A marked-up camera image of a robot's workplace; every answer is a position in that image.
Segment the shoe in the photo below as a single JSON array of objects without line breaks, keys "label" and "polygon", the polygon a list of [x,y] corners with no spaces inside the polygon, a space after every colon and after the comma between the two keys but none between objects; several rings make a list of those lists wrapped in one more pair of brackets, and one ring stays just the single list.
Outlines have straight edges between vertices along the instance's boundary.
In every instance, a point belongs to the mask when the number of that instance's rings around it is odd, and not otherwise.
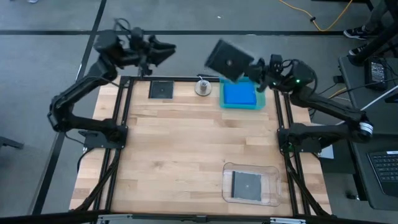
[{"label": "shoe", "polygon": [[360,46],[360,47],[357,47],[357,48],[355,48],[355,49],[349,50],[348,53],[349,53],[350,55],[352,55],[352,56],[357,55],[357,54],[359,54],[361,51],[363,51],[363,49],[364,49],[366,46],[368,46],[368,44],[364,44],[364,45],[362,45],[362,46]]},{"label": "shoe", "polygon": [[354,38],[354,39],[358,39],[358,40],[366,40],[369,35],[371,34],[371,32],[368,32],[366,30],[363,30],[362,27],[357,27],[354,29],[346,29],[344,30],[344,36],[348,37],[348,38]]}]

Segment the black square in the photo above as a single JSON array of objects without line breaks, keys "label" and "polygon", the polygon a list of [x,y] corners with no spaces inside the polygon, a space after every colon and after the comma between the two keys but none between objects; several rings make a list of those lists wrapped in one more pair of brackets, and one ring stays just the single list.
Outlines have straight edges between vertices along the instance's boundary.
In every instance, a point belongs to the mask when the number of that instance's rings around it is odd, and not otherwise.
[{"label": "black square", "polygon": [[236,82],[253,60],[250,55],[220,39],[205,66]]},{"label": "black square", "polygon": [[261,175],[232,172],[232,198],[261,201]]},{"label": "black square", "polygon": [[172,99],[173,81],[150,81],[149,98],[150,99]]}]

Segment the wooden table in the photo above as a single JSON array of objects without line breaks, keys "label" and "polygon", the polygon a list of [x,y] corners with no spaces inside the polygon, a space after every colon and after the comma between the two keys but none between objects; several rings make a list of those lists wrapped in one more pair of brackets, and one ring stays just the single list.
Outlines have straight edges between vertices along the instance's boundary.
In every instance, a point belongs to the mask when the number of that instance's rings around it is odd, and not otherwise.
[{"label": "wooden table", "polygon": [[[292,215],[284,159],[277,143],[273,91],[266,90],[266,107],[262,110],[226,110],[219,106],[218,83],[212,83],[211,94],[202,97],[194,91],[195,82],[175,82],[172,100],[148,99],[149,84],[135,82],[133,88],[129,134],[121,154],[113,212]],[[112,117],[117,91],[112,85],[100,89],[94,119]],[[292,105],[292,112],[295,122],[310,122],[306,108]],[[82,160],[70,208],[79,206],[93,190],[103,156],[104,149],[95,149]],[[323,209],[331,212],[319,161],[310,153],[301,153],[301,161],[309,191]],[[278,168],[281,204],[268,207],[225,202],[221,183],[227,162]],[[104,208],[107,189],[105,186],[100,208]],[[296,194],[303,212],[297,186]]]}]

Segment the blue sponge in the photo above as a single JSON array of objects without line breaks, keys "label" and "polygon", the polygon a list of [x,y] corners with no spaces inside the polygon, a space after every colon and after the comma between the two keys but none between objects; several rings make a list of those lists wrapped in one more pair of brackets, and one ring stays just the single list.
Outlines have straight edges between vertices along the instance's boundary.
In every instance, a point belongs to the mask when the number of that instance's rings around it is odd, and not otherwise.
[{"label": "blue sponge", "polygon": [[253,83],[225,83],[224,103],[234,105],[255,105],[257,103],[257,100]]}]

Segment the yellow cable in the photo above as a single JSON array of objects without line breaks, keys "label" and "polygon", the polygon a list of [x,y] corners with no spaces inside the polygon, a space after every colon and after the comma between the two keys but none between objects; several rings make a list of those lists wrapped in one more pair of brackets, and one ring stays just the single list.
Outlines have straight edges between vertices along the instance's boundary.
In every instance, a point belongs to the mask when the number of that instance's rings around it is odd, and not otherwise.
[{"label": "yellow cable", "polygon": [[330,99],[330,98],[333,98],[333,97],[336,96],[337,94],[341,93],[342,91],[346,91],[346,90],[347,90],[347,88],[342,88],[342,89],[340,89],[340,90],[337,90],[336,93],[332,94],[332,95],[329,96],[328,98],[329,98],[329,99]]},{"label": "yellow cable", "polygon": [[[290,4],[287,4],[286,2],[284,2],[284,1],[282,1],[282,0],[279,0],[279,1],[280,1],[281,3],[283,3],[283,4],[285,4],[286,6],[291,7],[292,9],[296,9],[296,10],[305,12],[305,13],[307,13],[307,15],[309,15],[311,18],[313,18],[313,16],[312,16],[309,12],[307,12],[306,10],[304,10],[304,9],[300,9],[300,8],[291,6]],[[330,29],[336,24],[336,22],[339,21],[339,19],[344,15],[344,13],[347,11],[349,5],[350,5],[352,2],[353,2],[353,0],[351,0],[351,1],[347,4],[347,6],[344,8],[343,12],[340,13],[340,15],[337,17],[337,19],[336,19],[327,29],[324,29],[324,30],[323,30],[323,29],[319,28],[319,26],[318,26],[317,22],[315,22],[315,20],[312,21],[313,24],[315,25],[315,27],[317,27],[317,29],[318,29],[320,32],[325,32],[325,31],[330,30]]]}]

